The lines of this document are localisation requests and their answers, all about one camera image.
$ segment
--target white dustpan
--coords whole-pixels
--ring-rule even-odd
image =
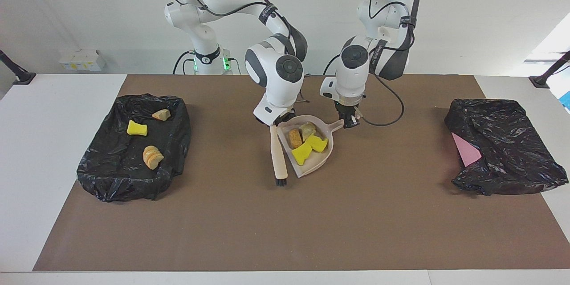
[[[315,124],[317,130],[322,135],[324,135],[324,138],[328,139],[328,145],[326,146],[325,150],[322,153],[317,153],[316,151],[313,151],[309,159],[305,161],[305,164],[303,166],[299,166],[299,164],[297,164],[297,161],[295,160],[295,157],[293,157],[293,153],[291,153],[292,149],[291,146],[289,145],[289,140],[287,139],[287,137],[289,137],[289,131],[293,129],[299,129],[301,125],[304,125],[305,123],[308,122],[312,122]],[[293,169],[295,169],[295,174],[297,174],[297,177],[301,178],[305,175],[308,175],[313,171],[319,169],[322,165],[324,165],[324,163],[326,163],[326,160],[330,156],[330,153],[332,153],[332,148],[334,146],[332,133],[341,129],[342,127],[344,127],[344,121],[342,119],[328,125],[324,123],[324,121],[322,121],[321,119],[318,119],[317,117],[310,115],[297,116],[287,122],[279,123],[279,126],[277,126],[277,135],[279,136],[281,145],[283,145],[283,148],[285,149],[287,155],[289,156],[289,160],[291,161],[291,165],[293,165]]]

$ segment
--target brown table surface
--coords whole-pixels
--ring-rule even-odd
[[[305,80],[298,114],[338,117]],[[568,269],[570,244],[541,195],[482,196],[460,170],[444,117],[484,98],[472,76],[404,76],[391,127],[334,135],[317,172],[275,186],[269,130],[247,76],[128,76],[125,94],[175,95],[191,115],[183,175],[158,201],[105,204],[75,184],[35,271]],[[373,78],[362,111],[389,121],[399,103]]]

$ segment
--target pink paper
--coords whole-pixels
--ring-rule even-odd
[[[461,159],[463,160],[465,167],[481,159],[481,153],[479,153],[479,150],[473,147],[472,144],[454,133],[452,133],[452,136],[456,141],[457,149],[460,151]]]

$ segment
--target black stand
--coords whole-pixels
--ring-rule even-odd
[[[13,62],[4,51],[0,50],[0,61],[4,62],[4,64],[12,70],[12,72],[16,75],[18,80],[14,82],[15,85],[27,85],[32,82],[36,74],[34,72],[28,72],[24,68],[18,66],[15,62]]]
[[[569,60],[570,60],[570,51],[566,52],[564,56],[562,56],[560,60],[555,62],[552,65],[552,67],[550,67],[550,69],[547,72],[545,72],[542,76],[529,77],[529,79],[536,88],[549,89],[550,87],[546,84],[548,78],[550,78],[550,76],[555,74],[560,68],[562,68],[562,66],[567,64]]]

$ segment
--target black plastic bag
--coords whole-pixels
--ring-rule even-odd
[[[171,112],[168,120],[152,118],[161,109]],[[130,119],[146,124],[148,135],[126,134]],[[183,172],[190,135],[190,118],[181,98],[150,94],[117,98],[79,163],[77,179],[104,202],[156,200]],[[143,161],[143,150],[149,145],[164,155],[155,170]]]
[[[568,183],[566,171],[554,161],[517,101],[454,100],[445,123],[482,155],[453,180],[461,190],[520,195]]]

